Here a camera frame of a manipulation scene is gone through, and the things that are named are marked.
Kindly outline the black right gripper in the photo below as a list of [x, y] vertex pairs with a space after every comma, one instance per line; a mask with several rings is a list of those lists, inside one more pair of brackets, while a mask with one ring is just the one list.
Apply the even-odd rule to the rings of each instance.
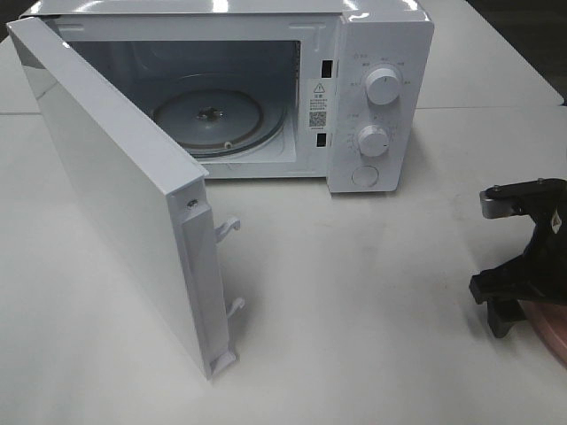
[[494, 185], [479, 196], [487, 219], [527, 215], [534, 223], [530, 242], [510, 265], [470, 278], [475, 302], [486, 303], [493, 336], [503, 338], [527, 320], [520, 302], [566, 304], [566, 180]]

